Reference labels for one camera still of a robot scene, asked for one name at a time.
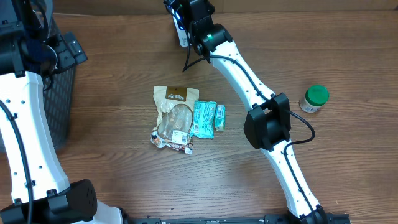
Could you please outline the green lid white jar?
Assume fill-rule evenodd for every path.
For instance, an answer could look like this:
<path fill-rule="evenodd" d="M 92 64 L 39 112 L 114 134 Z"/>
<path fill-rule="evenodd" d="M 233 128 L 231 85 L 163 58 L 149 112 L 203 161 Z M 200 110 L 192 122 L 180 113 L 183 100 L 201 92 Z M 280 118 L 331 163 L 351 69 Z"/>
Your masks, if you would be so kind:
<path fill-rule="evenodd" d="M 316 113 L 329 100 L 330 94 L 323 85 L 312 85 L 299 101 L 300 108 L 306 113 Z"/>

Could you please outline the teal white snack packet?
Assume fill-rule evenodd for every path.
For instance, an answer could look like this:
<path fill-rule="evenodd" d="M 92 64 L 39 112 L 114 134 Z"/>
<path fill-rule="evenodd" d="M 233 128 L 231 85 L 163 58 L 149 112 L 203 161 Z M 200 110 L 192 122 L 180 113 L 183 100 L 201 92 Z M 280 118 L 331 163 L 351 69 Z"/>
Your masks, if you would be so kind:
<path fill-rule="evenodd" d="M 216 112 L 216 102 L 196 100 L 193 111 L 193 124 L 190 135 L 201 139 L 213 139 L 213 121 Z"/>

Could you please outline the brown snack packet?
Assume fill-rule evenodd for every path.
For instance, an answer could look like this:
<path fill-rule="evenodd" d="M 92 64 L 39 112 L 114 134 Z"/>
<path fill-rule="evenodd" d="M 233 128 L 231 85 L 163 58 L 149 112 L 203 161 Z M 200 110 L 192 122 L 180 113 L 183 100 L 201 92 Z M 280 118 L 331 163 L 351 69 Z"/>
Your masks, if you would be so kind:
<path fill-rule="evenodd" d="M 199 99 L 199 90 L 155 86 L 153 99 L 158 117 L 150 136 L 151 143 L 160 149 L 169 147 L 184 154 L 192 154 L 193 109 Z"/>

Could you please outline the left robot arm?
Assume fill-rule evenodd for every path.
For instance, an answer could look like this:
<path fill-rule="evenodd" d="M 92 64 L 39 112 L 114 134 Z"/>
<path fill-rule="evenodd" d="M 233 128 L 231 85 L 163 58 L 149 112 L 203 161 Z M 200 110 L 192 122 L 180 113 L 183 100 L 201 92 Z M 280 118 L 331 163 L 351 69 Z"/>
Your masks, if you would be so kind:
<path fill-rule="evenodd" d="M 1 136 L 11 170 L 13 203 L 4 223 L 131 222 L 99 201 L 87 179 L 70 183 L 45 116 L 43 80 L 87 57 L 73 34 L 51 34 L 51 1 L 1 2 Z"/>

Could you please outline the teal tissue pack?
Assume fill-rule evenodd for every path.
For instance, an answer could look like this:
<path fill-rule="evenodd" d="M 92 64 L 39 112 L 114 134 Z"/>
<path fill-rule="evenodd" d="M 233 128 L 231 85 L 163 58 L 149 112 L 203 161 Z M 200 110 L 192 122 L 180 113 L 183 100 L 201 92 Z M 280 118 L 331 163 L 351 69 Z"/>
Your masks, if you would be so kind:
<path fill-rule="evenodd" d="M 215 129 L 223 132 L 225 129 L 226 108 L 225 105 L 217 105 L 215 114 Z"/>

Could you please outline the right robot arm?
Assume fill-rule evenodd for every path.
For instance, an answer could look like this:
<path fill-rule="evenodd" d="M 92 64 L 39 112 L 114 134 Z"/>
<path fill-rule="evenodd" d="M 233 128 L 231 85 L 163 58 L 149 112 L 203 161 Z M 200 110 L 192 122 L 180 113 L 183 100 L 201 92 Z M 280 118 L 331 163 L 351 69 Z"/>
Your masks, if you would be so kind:
<path fill-rule="evenodd" d="M 289 223 L 328 223 L 326 212 L 308 187 L 294 155 L 291 117 L 308 121 L 290 110 L 284 93 L 276 95 L 245 62 L 232 35 L 213 22 L 215 7 L 205 0 L 164 0 L 163 4 L 185 31 L 187 47 L 214 66 L 229 81 L 247 110 L 244 133 L 263 152 L 284 191 Z"/>

